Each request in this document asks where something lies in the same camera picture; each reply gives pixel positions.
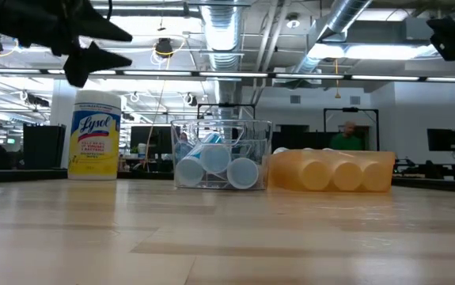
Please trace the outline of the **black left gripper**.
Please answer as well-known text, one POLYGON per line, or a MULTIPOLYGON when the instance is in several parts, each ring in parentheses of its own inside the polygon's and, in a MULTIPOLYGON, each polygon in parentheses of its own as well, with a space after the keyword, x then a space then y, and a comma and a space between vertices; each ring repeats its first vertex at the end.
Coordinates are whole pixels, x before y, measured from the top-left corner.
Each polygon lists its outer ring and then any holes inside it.
POLYGON ((129 67, 132 60, 99 48, 79 48, 78 35, 131 42, 130 33, 99 14, 90 0, 0 0, 0 34, 28 48, 48 47, 53 55, 69 55, 63 70, 71 86, 82 88, 96 71, 129 67))

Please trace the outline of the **blue silicone tube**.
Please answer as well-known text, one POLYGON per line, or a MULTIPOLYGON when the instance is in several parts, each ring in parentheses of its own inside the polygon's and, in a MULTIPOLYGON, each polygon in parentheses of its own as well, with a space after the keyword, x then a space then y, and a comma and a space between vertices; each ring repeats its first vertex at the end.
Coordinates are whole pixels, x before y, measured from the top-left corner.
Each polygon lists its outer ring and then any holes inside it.
POLYGON ((175 179, 179 187, 195 187, 204 176, 200 160, 194 156, 181 159, 175 167, 175 179))
POLYGON ((238 189, 253 187, 259 180, 260 167, 248 158, 236 158, 226 170, 228 182, 238 189))
POLYGON ((231 162, 231 153, 222 137, 211 132, 202 141, 199 161, 208 173, 223 173, 231 162))

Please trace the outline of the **Lysol wipes canister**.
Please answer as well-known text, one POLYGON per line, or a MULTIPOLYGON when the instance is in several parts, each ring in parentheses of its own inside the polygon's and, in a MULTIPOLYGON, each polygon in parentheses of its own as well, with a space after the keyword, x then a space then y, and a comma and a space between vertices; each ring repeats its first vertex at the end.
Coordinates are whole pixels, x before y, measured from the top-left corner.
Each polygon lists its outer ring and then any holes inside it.
POLYGON ((96 90, 77 92, 67 166, 70 179, 117 178, 121 115, 120 97, 96 90))

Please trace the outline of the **black monitor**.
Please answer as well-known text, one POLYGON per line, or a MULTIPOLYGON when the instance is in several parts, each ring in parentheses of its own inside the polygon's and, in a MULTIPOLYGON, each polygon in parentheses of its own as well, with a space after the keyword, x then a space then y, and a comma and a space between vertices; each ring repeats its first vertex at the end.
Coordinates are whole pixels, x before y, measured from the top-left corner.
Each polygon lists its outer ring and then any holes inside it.
POLYGON ((131 148, 137 147, 140 143, 146 144, 150 154, 171 154, 173 142, 171 127, 143 127, 134 126, 131 128, 131 148))
POLYGON ((453 129, 427 129, 429 151, 455 152, 455 130, 453 129))

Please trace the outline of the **black box cabinet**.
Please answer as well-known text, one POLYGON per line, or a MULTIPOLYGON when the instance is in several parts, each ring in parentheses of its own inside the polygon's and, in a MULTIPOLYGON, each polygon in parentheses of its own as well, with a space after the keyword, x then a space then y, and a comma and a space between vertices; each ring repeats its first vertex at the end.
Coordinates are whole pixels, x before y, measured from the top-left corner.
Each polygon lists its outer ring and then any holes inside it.
POLYGON ((59 169, 66 126, 25 125, 23 154, 26 169, 59 169))

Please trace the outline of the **long ceiling light bar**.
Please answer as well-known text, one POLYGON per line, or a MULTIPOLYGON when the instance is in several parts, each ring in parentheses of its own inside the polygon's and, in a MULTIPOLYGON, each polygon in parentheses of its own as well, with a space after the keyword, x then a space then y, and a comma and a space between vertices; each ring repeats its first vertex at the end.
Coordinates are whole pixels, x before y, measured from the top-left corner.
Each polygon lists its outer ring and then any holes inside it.
POLYGON ((213 78, 219 79, 278 79, 370 82, 432 82, 455 83, 455 77, 427 77, 372 74, 292 74, 274 72, 182 71, 182 70, 100 70, 89 75, 101 78, 213 78))

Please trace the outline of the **black low partition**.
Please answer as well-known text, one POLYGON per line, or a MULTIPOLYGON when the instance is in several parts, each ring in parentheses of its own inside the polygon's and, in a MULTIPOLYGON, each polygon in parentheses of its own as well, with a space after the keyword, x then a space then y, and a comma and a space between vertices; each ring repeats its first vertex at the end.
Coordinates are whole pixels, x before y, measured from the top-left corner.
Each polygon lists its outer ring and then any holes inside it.
MULTIPOLYGON (((280 131, 274 132, 271 140, 273 151, 278 148, 287 149, 331 149, 331 139, 342 133, 344 125, 336 132, 323 133, 322 131, 310 131, 305 125, 281 125, 280 131)), ((356 124, 355 136, 362 140, 363 150, 369 149, 369 129, 356 124)))

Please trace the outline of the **clear plastic bin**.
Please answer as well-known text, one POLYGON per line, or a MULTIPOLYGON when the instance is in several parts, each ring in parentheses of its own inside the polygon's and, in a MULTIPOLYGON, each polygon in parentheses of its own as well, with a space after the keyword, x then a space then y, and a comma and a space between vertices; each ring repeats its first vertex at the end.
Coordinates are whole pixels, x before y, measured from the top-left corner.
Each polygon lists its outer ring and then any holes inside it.
POLYGON ((264 190, 267 187, 268 159, 271 155, 272 123, 266 120, 174 120, 171 123, 173 141, 174 183, 178 188, 205 188, 222 190, 264 190), (179 187, 175 179, 176 164, 187 156, 199 159, 203 139, 217 132, 230 149, 231 161, 248 158, 260 167, 257 183, 247 189, 238 189, 228 180, 226 171, 208 173, 195 187, 179 187))

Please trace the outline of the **translucent orange plastic bin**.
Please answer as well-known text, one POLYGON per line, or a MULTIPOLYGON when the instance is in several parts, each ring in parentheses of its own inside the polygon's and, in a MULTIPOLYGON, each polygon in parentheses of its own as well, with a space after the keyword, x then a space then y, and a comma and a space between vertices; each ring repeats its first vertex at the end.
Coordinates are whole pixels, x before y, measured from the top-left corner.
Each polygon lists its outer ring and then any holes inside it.
POLYGON ((396 155, 387 151, 284 150, 270 157, 269 185, 301 192, 387 192, 396 155))

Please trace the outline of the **silver smooth air duct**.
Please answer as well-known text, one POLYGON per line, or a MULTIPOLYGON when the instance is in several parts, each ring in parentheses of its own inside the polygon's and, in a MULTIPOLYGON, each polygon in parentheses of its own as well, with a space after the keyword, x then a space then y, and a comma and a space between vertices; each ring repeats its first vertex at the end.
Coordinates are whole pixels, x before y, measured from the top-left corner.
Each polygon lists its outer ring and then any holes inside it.
POLYGON ((369 7, 373 0, 335 0, 330 13, 315 20, 307 35, 307 47, 301 61, 294 67, 292 73, 312 73, 322 59, 331 56, 320 55, 319 44, 329 37, 339 37, 344 42, 347 30, 358 17, 369 7))

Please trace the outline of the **black station frame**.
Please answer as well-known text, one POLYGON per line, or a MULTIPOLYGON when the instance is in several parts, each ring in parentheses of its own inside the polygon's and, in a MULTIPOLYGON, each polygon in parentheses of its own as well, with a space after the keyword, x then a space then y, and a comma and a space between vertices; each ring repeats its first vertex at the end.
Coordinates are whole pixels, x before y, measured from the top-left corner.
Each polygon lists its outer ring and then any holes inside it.
POLYGON ((380 115, 379 115, 379 110, 375 108, 356 108, 356 107, 346 107, 346 108, 324 108, 322 112, 322 122, 323 122, 323 133, 327 133, 327 124, 328 124, 328 119, 327 119, 327 113, 328 112, 362 112, 366 116, 368 116, 367 112, 372 112, 375 115, 374 123, 375 123, 375 129, 376 129, 376 150, 380 151, 381 150, 381 145, 380 145, 380 115))

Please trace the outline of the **silver ribbed air duct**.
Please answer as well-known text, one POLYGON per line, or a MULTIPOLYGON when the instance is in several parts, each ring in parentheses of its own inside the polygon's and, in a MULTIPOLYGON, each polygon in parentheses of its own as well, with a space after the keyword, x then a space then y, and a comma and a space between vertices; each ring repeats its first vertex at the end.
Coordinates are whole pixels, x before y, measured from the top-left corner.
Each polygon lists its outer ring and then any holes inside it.
MULTIPOLYGON (((241 57, 241 17, 242 8, 235 6, 236 0, 211 0, 212 2, 226 1, 226 4, 201 6, 204 26, 204 36, 210 68, 215 72, 232 73, 239 71, 241 57)), ((222 78, 214 83, 214 95, 219 105, 236 105, 236 107, 219 107, 220 119, 237 119, 239 117, 239 104, 241 103, 241 81, 222 78)))

